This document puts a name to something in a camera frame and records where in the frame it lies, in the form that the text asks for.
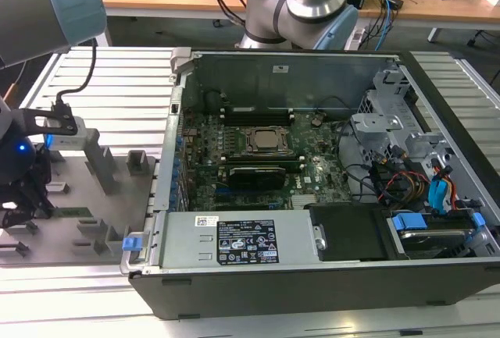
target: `blue plastic clip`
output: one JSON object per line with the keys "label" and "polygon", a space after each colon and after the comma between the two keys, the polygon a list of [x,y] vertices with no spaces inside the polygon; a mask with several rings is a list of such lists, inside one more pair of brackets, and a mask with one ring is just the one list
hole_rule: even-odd
{"label": "blue plastic clip", "polygon": [[448,184],[444,180],[432,179],[429,186],[427,200],[433,209],[439,211],[440,215],[445,215],[445,197],[448,192]]}
{"label": "blue plastic clip", "polygon": [[483,215],[479,212],[474,212],[472,214],[472,220],[474,221],[478,229],[486,225],[486,221],[484,221]]}
{"label": "blue plastic clip", "polygon": [[142,250],[142,238],[141,237],[123,238],[122,250],[124,251]]}
{"label": "blue plastic clip", "polygon": [[427,224],[421,213],[399,213],[392,218],[392,222],[394,223],[396,231],[415,229],[424,230],[427,228]]}

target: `wooden desk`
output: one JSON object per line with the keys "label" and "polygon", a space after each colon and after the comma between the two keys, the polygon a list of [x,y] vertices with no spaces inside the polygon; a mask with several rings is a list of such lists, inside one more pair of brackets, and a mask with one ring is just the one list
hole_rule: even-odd
{"label": "wooden desk", "polygon": [[[225,0],[238,14],[245,9],[238,0]],[[500,7],[485,0],[403,0],[397,23],[411,27],[500,30]],[[154,16],[164,18],[224,18],[216,0],[104,0],[110,16]],[[360,22],[377,18],[377,0],[366,0],[359,11]]]}

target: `power supply label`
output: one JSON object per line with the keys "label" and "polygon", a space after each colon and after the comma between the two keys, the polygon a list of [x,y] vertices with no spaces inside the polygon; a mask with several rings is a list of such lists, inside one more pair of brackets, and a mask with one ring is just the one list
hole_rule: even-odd
{"label": "power supply label", "polygon": [[221,265],[280,262],[274,220],[219,221],[217,262]]}

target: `robotic arm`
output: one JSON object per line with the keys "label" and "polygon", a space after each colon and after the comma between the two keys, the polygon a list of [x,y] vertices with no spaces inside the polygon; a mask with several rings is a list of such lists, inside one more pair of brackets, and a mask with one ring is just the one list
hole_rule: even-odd
{"label": "robotic arm", "polygon": [[241,48],[342,49],[358,10],[346,0],[247,0]]}
{"label": "robotic arm", "polygon": [[[0,69],[65,52],[106,27],[102,0],[2,0],[0,14]],[[37,117],[50,124],[37,125]],[[45,187],[51,180],[49,153],[28,139],[41,133],[77,133],[71,108],[60,96],[51,111],[11,110],[0,98],[0,229],[51,216]]]}

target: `motherboard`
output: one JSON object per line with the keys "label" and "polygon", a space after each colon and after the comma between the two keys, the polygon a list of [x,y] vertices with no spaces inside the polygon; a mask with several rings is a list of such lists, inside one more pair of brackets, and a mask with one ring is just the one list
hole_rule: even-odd
{"label": "motherboard", "polygon": [[352,199],[334,152],[339,123],[317,112],[186,112],[183,122],[189,211],[303,209]]}

